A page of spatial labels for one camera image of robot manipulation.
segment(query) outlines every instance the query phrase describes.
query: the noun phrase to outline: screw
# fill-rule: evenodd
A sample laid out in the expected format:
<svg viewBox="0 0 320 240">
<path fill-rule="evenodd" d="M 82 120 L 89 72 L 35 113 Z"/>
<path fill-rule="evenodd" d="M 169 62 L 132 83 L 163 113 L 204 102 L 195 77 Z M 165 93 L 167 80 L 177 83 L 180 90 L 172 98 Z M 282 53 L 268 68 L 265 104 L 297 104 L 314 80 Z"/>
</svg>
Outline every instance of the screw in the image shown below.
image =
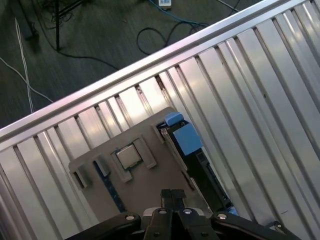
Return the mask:
<svg viewBox="0 0 320 240">
<path fill-rule="evenodd" d="M 225 219 L 227 219 L 228 217 L 227 217 L 227 215 L 225 215 L 225 214 L 222 214 L 222 213 L 220 213 L 220 214 L 218 214 L 218 216 L 217 216 L 219 219 L 222 219 L 222 220 L 225 220 Z"/>
<path fill-rule="evenodd" d="M 133 220 L 133 219 L 135 219 L 135 216 L 128 215 L 128 216 L 125 217 L 125 219 L 127 219 L 127 220 Z"/>
<path fill-rule="evenodd" d="M 190 213 L 192 213 L 192 211 L 191 211 L 190 209 L 185 209 L 185 210 L 183 210 L 183 212 L 184 212 L 185 214 L 190 214 Z"/>
</svg>

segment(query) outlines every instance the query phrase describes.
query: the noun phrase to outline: black cable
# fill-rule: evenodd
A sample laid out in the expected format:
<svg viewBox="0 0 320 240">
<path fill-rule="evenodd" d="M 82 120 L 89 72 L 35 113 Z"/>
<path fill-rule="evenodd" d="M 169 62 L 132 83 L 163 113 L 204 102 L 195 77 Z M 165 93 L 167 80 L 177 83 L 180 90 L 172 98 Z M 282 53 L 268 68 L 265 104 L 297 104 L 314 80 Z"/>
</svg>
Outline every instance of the black cable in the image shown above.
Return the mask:
<svg viewBox="0 0 320 240">
<path fill-rule="evenodd" d="M 111 63 L 106 62 L 106 61 L 104 61 L 104 60 L 102 60 L 102 59 L 99 59 L 99 58 L 97 58 L 97 57 L 94 57 L 94 56 L 76 56 L 76 55 L 71 55 L 71 54 L 67 54 L 67 53 L 58 51 L 58 50 L 51 44 L 51 42 L 49 41 L 49 38 L 48 38 L 48 36 L 47 36 L 47 34 L 46 34 L 45 30 L 44 30 L 44 27 L 43 27 L 43 25 L 42 25 L 42 23 L 41 23 L 41 20 L 40 20 L 39 15 L 38 15 L 38 12 L 37 12 L 36 5 L 35 5 L 35 3 L 34 3 L 34 0 L 31 0 L 31 3 L 32 3 L 32 7 L 33 7 L 33 11 L 34 11 L 34 13 L 35 13 L 35 16 L 36 16 L 36 18 L 37 18 L 37 20 L 38 20 L 38 22 L 39 22 L 40 28 L 41 28 L 41 30 L 42 30 L 42 32 L 43 32 L 43 35 L 44 35 L 47 43 L 50 45 L 50 47 L 51 47 L 55 52 L 57 52 L 58 54 L 61 54 L 61 55 L 65 56 L 65 57 L 68 57 L 68 58 L 95 60 L 95 61 L 98 61 L 98 62 L 100 62 L 100 63 L 106 64 L 106 65 L 112 67 L 112 68 L 115 69 L 115 70 L 119 70 L 118 67 L 112 65 Z"/>
<path fill-rule="evenodd" d="M 234 13 L 234 11 L 235 11 L 235 9 L 237 8 L 237 6 L 238 6 L 239 3 L 240 3 L 240 0 L 238 0 L 238 1 L 236 2 L 236 4 L 234 5 L 233 9 L 232 9 L 231 12 L 229 13 L 228 17 L 230 17 L 230 16 Z"/>
<path fill-rule="evenodd" d="M 171 28 L 171 30 L 170 30 L 169 35 L 168 35 L 167 38 L 165 38 L 165 36 L 164 36 L 159 30 L 157 30 L 157 29 L 155 29 L 155 28 L 153 28 L 153 27 L 145 27 L 145 28 L 143 28 L 141 31 L 139 31 L 139 33 L 138 33 L 137 36 L 136 36 L 136 45 L 137 45 L 138 49 L 139 49 L 142 53 L 144 53 L 144 54 L 146 54 L 146 55 L 151 55 L 151 54 L 152 54 L 152 52 L 147 52 L 147 51 L 143 50 L 143 49 L 141 48 L 141 46 L 140 46 L 140 41 L 139 41 L 140 36 L 141 36 L 141 34 L 142 34 L 143 32 L 146 32 L 146 31 L 152 31 L 152 32 L 157 33 L 157 34 L 162 38 L 162 40 L 163 40 L 163 42 L 164 42 L 164 45 L 162 46 L 162 48 L 167 47 L 167 46 L 169 45 L 169 41 L 170 41 L 170 38 L 171 38 L 172 34 L 173 34 L 174 31 L 177 29 L 177 27 L 180 26 L 180 25 L 182 25 L 182 24 L 186 24 L 186 25 L 191 26 L 191 29 L 190 29 L 190 31 L 189 31 L 189 35 L 197 32 L 197 31 L 198 31 L 198 28 L 204 29 L 204 28 L 208 27 L 208 24 L 205 23 L 205 22 L 201 22 L 201 23 L 191 23 L 191 22 L 187 22 L 187 21 L 180 21 L 180 22 L 178 22 L 177 24 L 175 24 L 175 25 Z"/>
</svg>

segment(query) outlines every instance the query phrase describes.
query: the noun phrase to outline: cable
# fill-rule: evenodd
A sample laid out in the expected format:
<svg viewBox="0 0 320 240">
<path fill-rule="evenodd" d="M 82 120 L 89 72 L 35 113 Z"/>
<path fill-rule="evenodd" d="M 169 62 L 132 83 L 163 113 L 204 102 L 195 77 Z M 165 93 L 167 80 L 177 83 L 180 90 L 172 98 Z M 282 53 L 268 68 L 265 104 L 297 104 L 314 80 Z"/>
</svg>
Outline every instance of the cable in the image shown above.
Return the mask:
<svg viewBox="0 0 320 240">
<path fill-rule="evenodd" d="M 216 1 L 218 1 L 219 3 L 227 6 L 227 7 L 230 8 L 233 12 L 237 12 L 237 13 L 239 12 L 239 10 L 236 9 L 237 6 L 233 7 L 233 6 L 231 6 L 230 4 L 228 4 L 228 3 L 226 3 L 226 2 L 224 2 L 224 1 L 222 1 L 222 0 L 216 0 Z"/>
<path fill-rule="evenodd" d="M 230 17 L 230 16 L 233 14 L 234 10 L 236 9 L 236 7 L 238 6 L 239 3 L 240 3 L 240 0 L 238 0 L 238 1 L 236 2 L 236 4 L 234 5 L 234 8 L 231 10 L 231 12 L 229 13 L 228 17 Z"/>
<path fill-rule="evenodd" d="M 24 68 L 24 74 L 25 74 L 25 78 L 26 78 L 26 90 L 27 90 L 27 96 L 28 96 L 28 101 L 29 101 L 29 107 L 30 107 L 30 111 L 31 113 L 34 112 L 34 105 L 31 99 L 31 91 L 30 91 L 30 81 L 29 81 L 29 75 L 28 75 L 28 67 L 27 67 L 27 63 L 26 63 L 26 59 L 25 59 L 25 55 L 24 55 L 24 48 L 22 45 L 22 41 L 21 41 L 21 33 L 20 33 L 20 27 L 18 24 L 17 19 L 15 19 L 15 30 L 16 30 L 16 35 L 18 37 L 18 42 L 19 42 L 19 47 L 20 47 L 20 52 L 21 52 L 21 58 L 22 58 L 22 63 L 23 63 L 23 68 Z"/>
<path fill-rule="evenodd" d="M 152 0 L 149 0 L 150 3 L 152 3 L 156 8 L 158 8 L 161 12 L 171 16 L 172 18 L 180 21 L 180 22 L 185 22 L 185 23 L 190 23 L 190 24 L 200 24 L 199 22 L 196 22 L 196 21 L 189 21 L 189 20 L 185 20 L 185 19 L 182 19 L 178 16 L 175 16 L 173 15 L 172 13 L 168 12 L 168 11 L 165 11 L 163 10 L 161 7 L 159 7 L 157 4 L 155 4 Z"/>
<path fill-rule="evenodd" d="M 170 30 L 169 35 L 168 35 L 167 38 L 166 38 L 159 30 L 157 30 L 157 29 L 155 29 L 155 28 L 153 28 L 153 27 L 145 27 L 145 28 L 143 28 L 141 31 L 139 31 L 139 33 L 138 33 L 137 36 L 136 36 L 135 42 L 136 42 L 136 45 L 137 45 L 138 49 L 139 49 L 142 53 L 144 53 L 144 54 L 146 54 L 146 55 L 150 55 L 150 54 L 152 54 L 152 53 L 143 50 L 143 49 L 141 48 L 141 46 L 140 46 L 140 41 L 139 41 L 139 39 L 140 39 L 140 36 L 141 36 L 141 34 L 142 34 L 143 32 L 152 31 L 152 32 L 157 33 L 157 34 L 162 38 L 162 40 L 163 40 L 163 42 L 164 42 L 162 48 L 165 48 L 165 47 L 167 47 L 167 46 L 169 45 L 169 41 L 170 41 L 170 39 L 171 39 L 171 36 L 172 36 L 172 34 L 174 33 L 174 31 L 177 29 L 178 26 L 180 26 L 180 25 L 182 25 L 182 24 L 187 24 L 187 25 L 191 26 L 191 29 L 190 29 L 190 31 L 189 31 L 189 35 L 193 34 L 193 32 L 197 32 L 197 28 L 199 28 L 199 27 L 203 29 L 203 28 L 206 28 L 206 27 L 208 26 L 208 24 L 205 23 L 205 22 L 190 21 L 190 20 L 185 20 L 185 19 L 183 19 L 183 18 L 180 18 L 180 17 L 178 17 L 178 16 L 175 16 L 174 14 L 169 13 L 169 12 L 163 10 L 161 7 L 159 7 L 157 4 L 155 4 L 152 0 L 149 0 L 149 2 L 150 2 L 152 5 L 154 5 L 156 8 L 158 8 L 161 12 L 165 13 L 166 15 L 169 15 L 170 17 L 178 20 L 179 22 L 172 27 L 172 29 Z"/>
<path fill-rule="evenodd" d="M 67 54 L 67 53 L 58 51 L 58 50 L 51 44 L 51 42 L 49 41 L 49 38 L 48 38 L 48 36 L 47 36 L 47 34 L 46 34 L 45 30 L 44 30 L 44 27 L 43 27 L 43 25 L 42 25 L 42 23 L 41 23 L 41 20 L 40 20 L 39 15 L 38 15 L 38 12 L 37 12 L 36 5 L 35 5 L 35 3 L 34 3 L 34 0 L 31 0 L 31 3 L 32 3 L 32 7 L 33 7 L 33 11 L 34 11 L 34 13 L 35 13 L 35 16 L 36 16 L 36 18 L 37 18 L 37 20 L 38 20 L 38 22 L 39 22 L 40 28 L 41 28 L 41 30 L 42 30 L 42 32 L 43 32 L 43 35 L 44 35 L 47 43 L 50 45 L 50 47 L 51 47 L 55 52 L 57 52 L 57 53 L 60 54 L 60 55 L 65 56 L 65 57 L 68 57 L 68 58 L 95 60 L 95 61 L 97 61 L 97 62 L 106 64 L 106 65 L 108 65 L 109 67 L 112 67 L 112 68 L 115 69 L 115 70 L 119 70 L 118 67 L 112 65 L 111 63 L 106 62 L 106 61 L 104 61 L 104 60 L 102 60 L 102 59 L 100 59 L 100 58 L 94 57 L 94 56 L 76 56 L 76 55 L 71 55 L 71 54 Z"/>
<path fill-rule="evenodd" d="M 10 68 L 12 71 L 14 71 L 16 74 L 19 75 L 19 77 L 25 82 L 25 84 L 27 84 L 31 91 L 33 91 L 34 93 L 38 94 L 39 96 L 47 99 L 49 102 L 53 103 L 54 101 L 52 101 L 50 98 L 48 98 L 46 95 L 42 94 L 41 92 L 38 92 L 37 90 L 35 90 L 32 86 L 30 86 L 30 84 L 28 84 L 27 80 L 21 75 L 21 73 L 15 69 L 14 67 L 10 66 L 5 60 L 3 60 L 1 57 L 0 57 L 0 60 L 8 67 Z"/>
<path fill-rule="evenodd" d="M 189 21 L 180 21 L 180 22 L 178 22 L 177 24 L 175 24 L 175 25 L 173 26 L 173 28 L 170 30 L 170 33 L 169 33 L 169 35 L 168 35 L 167 38 L 165 38 L 164 35 L 163 35 L 159 30 L 157 30 L 157 29 L 155 29 L 155 28 L 153 28 L 153 27 L 145 27 L 145 28 L 142 29 L 142 30 L 137 34 L 137 36 L 136 36 L 136 45 L 137 45 L 138 49 L 139 49 L 142 53 L 144 53 L 144 54 L 146 54 L 146 55 L 151 55 L 151 54 L 152 54 L 152 52 L 147 52 L 147 51 L 143 50 L 143 49 L 141 48 L 141 46 L 140 46 L 140 41 L 139 41 L 139 39 L 140 39 L 141 34 L 142 34 L 143 32 L 145 32 L 145 31 L 152 31 L 152 32 L 157 33 L 157 34 L 162 38 L 162 40 L 163 40 L 163 42 L 164 42 L 164 45 L 163 45 L 162 48 L 167 47 L 167 46 L 169 45 L 169 41 L 170 41 L 170 38 L 171 38 L 172 34 L 173 34 L 174 31 L 176 30 L 176 28 L 177 28 L 178 26 L 182 25 L 182 24 L 187 24 L 187 25 L 191 26 L 191 29 L 190 29 L 190 31 L 189 31 L 189 35 L 193 34 L 193 31 L 197 32 L 197 28 L 198 28 L 198 27 L 206 28 L 206 27 L 208 26 L 208 24 L 207 24 L 207 23 L 204 23 L 204 22 L 203 22 L 203 23 L 194 24 L 194 23 L 190 23 Z"/>
<path fill-rule="evenodd" d="M 59 5 L 61 7 L 66 7 L 69 4 L 69 1 L 64 1 L 64 0 L 58 0 L 59 1 Z M 45 23 L 45 20 L 51 24 L 56 22 L 56 18 L 55 18 L 55 3 L 56 0 L 42 0 L 40 2 L 40 0 L 37 0 L 37 5 L 38 7 L 41 9 L 41 18 L 43 19 L 43 25 L 44 28 L 47 30 L 52 30 L 56 28 L 56 25 L 48 27 Z M 47 12 L 51 15 L 51 19 L 48 19 L 47 17 L 44 17 L 43 12 Z M 72 12 L 68 12 L 66 15 L 64 15 L 62 18 L 60 18 L 59 20 L 59 26 L 62 26 L 63 23 L 66 23 L 68 21 L 70 21 L 72 19 L 72 17 L 74 16 L 74 14 Z"/>
</svg>

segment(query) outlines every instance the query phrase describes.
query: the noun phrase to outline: metal frame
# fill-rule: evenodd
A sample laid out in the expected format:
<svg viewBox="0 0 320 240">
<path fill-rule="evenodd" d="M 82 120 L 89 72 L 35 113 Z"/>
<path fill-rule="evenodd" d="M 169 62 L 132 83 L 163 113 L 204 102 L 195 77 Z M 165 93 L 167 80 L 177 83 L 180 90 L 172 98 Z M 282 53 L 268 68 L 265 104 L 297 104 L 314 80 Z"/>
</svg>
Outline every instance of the metal frame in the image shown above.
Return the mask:
<svg viewBox="0 0 320 240">
<path fill-rule="evenodd" d="M 67 13 L 80 6 L 84 1 L 76 0 L 73 3 L 66 6 L 64 9 L 59 10 L 59 0 L 55 0 L 54 2 L 54 17 L 55 17 L 55 48 L 57 51 L 60 50 L 60 18 L 65 16 Z"/>
<path fill-rule="evenodd" d="M 302 2 L 264 0 L 64 97 L 2 128 L 0 151 Z"/>
</svg>

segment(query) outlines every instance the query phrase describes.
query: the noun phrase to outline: power cord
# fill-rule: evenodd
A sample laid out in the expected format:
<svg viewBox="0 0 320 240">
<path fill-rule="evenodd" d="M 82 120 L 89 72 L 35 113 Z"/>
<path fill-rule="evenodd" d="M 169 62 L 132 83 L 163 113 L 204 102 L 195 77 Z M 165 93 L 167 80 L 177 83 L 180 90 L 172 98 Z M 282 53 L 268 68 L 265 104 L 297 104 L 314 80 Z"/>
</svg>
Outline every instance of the power cord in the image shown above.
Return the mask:
<svg viewBox="0 0 320 240">
<path fill-rule="evenodd" d="M 177 27 L 180 26 L 180 25 L 189 25 L 191 27 L 191 29 L 189 31 L 189 35 L 197 32 L 198 30 L 201 30 L 201 29 L 204 29 L 204 28 L 208 27 L 208 24 L 205 23 L 205 22 L 196 22 L 196 21 L 190 21 L 190 20 L 186 20 L 186 19 L 180 18 L 180 17 L 178 17 L 178 16 L 176 16 L 176 15 L 174 15 L 174 14 L 168 12 L 168 11 L 163 10 L 161 7 L 159 7 L 157 4 L 155 4 L 152 0 L 149 0 L 149 2 L 152 5 L 154 5 L 157 9 L 159 9 L 161 12 L 163 12 L 164 14 L 169 15 L 170 17 L 178 20 L 179 22 L 172 27 L 172 29 L 170 30 L 170 32 L 168 34 L 168 37 L 165 37 L 159 30 L 157 30 L 157 29 L 155 29 L 153 27 L 145 27 L 141 31 L 139 31 L 139 33 L 136 36 L 135 42 L 136 42 L 136 45 L 137 45 L 138 49 L 142 53 L 144 53 L 146 55 L 151 55 L 152 54 L 152 52 L 147 52 L 147 51 L 143 50 L 141 45 L 140 45 L 141 34 L 146 32 L 146 31 L 152 31 L 152 32 L 157 33 L 161 37 L 163 42 L 164 42 L 162 48 L 165 48 L 165 47 L 167 47 L 169 45 L 169 41 L 171 39 L 172 34 L 175 32 Z"/>
<path fill-rule="evenodd" d="M 238 6 L 238 4 L 240 3 L 240 0 L 238 0 L 236 2 L 236 4 L 234 5 L 234 8 L 232 8 L 231 12 L 229 13 L 228 17 L 230 17 L 234 12 L 239 12 L 238 10 L 236 11 L 236 8 Z"/>
<path fill-rule="evenodd" d="M 24 76 L 22 76 L 22 74 L 15 69 L 13 66 L 10 66 L 3 58 L 0 57 L 0 60 L 12 71 L 14 71 L 16 74 L 19 75 L 19 77 L 25 82 L 25 84 L 31 89 L 31 91 L 33 91 L 35 94 L 38 94 L 39 96 L 47 99 L 50 103 L 53 103 L 54 101 L 52 101 L 49 97 L 47 97 L 46 95 L 42 94 L 41 92 L 38 92 L 37 90 L 35 90 L 32 86 L 30 86 L 30 84 L 27 82 L 27 80 L 24 78 Z"/>
<path fill-rule="evenodd" d="M 100 58 L 94 57 L 94 56 L 77 56 L 77 55 L 71 55 L 71 54 L 67 54 L 67 53 L 58 51 L 58 50 L 51 44 L 51 42 L 49 41 L 49 38 L 48 38 L 48 36 L 47 36 L 47 34 L 46 34 L 45 30 L 44 30 L 44 27 L 43 27 L 43 25 L 42 25 L 42 21 L 40 20 L 40 17 L 39 17 L 39 15 L 38 15 L 38 12 L 37 12 L 36 5 L 35 5 L 35 3 L 34 3 L 34 0 L 31 0 L 31 4 L 32 4 L 32 7 L 33 7 L 33 11 L 34 11 L 34 13 L 35 13 L 35 16 L 36 16 L 36 18 L 37 18 L 37 20 L 38 20 L 38 22 L 39 22 L 40 28 L 41 28 L 41 30 L 42 30 L 42 32 L 43 32 L 44 38 L 46 39 L 47 43 L 50 45 L 50 47 L 51 47 L 56 53 L 58 53 L 58 54 L 60 54 L 60 55 L 63 55 L 63 56 L 65 56 L 65 57 L 67 57 L 67 58 L 95 60 L 95 61 L 97 61 L 97 62 L 106 64 L 106 65 L 108 65 L 109 67 L 112 67 L 112 68 L 115 69 L 115 70 L 119 70 L 119 68 L 116 67 L 116 66 L 114 66 L 113 64 L 111 64 L 111 63 L 109 63 L 109 62 L 107 62 L 107 61 L 104 61 L 104 60 L 102 60 L 102 59 L 100 59 Z"/>
<path fill-rule="evenodd" d="M 22 63 L 23 63 L 23 68 L 24 68 L 24 74 L 25 74 L 25 79 L 26 79 L 26 90 L 27 90 L 27 96 L 28 96 L 28 101 L 29 101 L 29 107 L 30 107 L 30 111 L 31 113 L 34 112 L 34 105 L 32 103 L 32 99 L 31 99 L 31 91 L 30 91 L 30 81 L 29 81 L 29 75 L 28 75 L 28 67 L 27 67 L 27 62 L 25 59 L 25 55 L 24 55 L 24 47 L 22 45 L 22 41 L 21 41 L 21 33 L 20 33 L 20 27 L 18 24 L 17 19 L 15 18 L 15 31 L 16 31 L 16 35 L 18 38 L 18 42 L 19 42 L 19 47 L 20 47 L 20 53 L 21 53 L 21 58 L 22 58 Z"/>
<path fill-rule="evenodd" d="M 142 47 L 141 47 L 141 45 L 140 45 L 140 37 L 141 37 L 141 34 L 142 34 L 143 32 L 146 32 L 146 31 L 152 31 L 152 32 L 157 33 L 157 34 L 162 38 L 162 40 L 163 40 L 163 42 L 164 42 L 164 44 L 163 44 L 163 46 L 162 46 L 162 49 L 165 48 L 165 47 L 167 47 L 167 46 L 169 45 L 169 41 L 170 41 L 170 38 L 171 38 L 172 34 L 173 34 L 174 31 L 176 30 L 176 28 L 177 28 L 178 26 L 180 26 L 180 25 L 189 25 L 189 26 L 191 26 L 191 29 L 190 29 L 190 31 L 189 31 L 189 35 L 193 34 L 194 32 L 197 32 L 197 28 L 204 29 L 204 28 L 208 27 L 208 24 L 207 24 L 207 23 L 197 23 L 197 24 L 195 24 L 195 23 L 190 23 L 189 21 L 180 21 L 180 22 L 178 22 L 177 24 L 175 24 L 175 25 L 173 26 L 173 28 L 170 30 L 170 33 L 169 33 L 169 35 L 168 35 L 167 38 L 165 38 L 165 36 L 164 36 L 159 30 L 157 30 L 157 29 L 155 29 L 155 28 L 153 28 L 153 27 L 145 27 L 145 28 L 143 28 L 143 29 L 138 33 L 138 35 L 136 36 L 136 45 L 137 45 L 138 49 L 139 49 L 142 53 L 144 53 L 145 55 L 151 55 L 151 54 L 152 54 L 152 52 L 147 52 L 147 51 L 143 50 Z"/>
</svg>

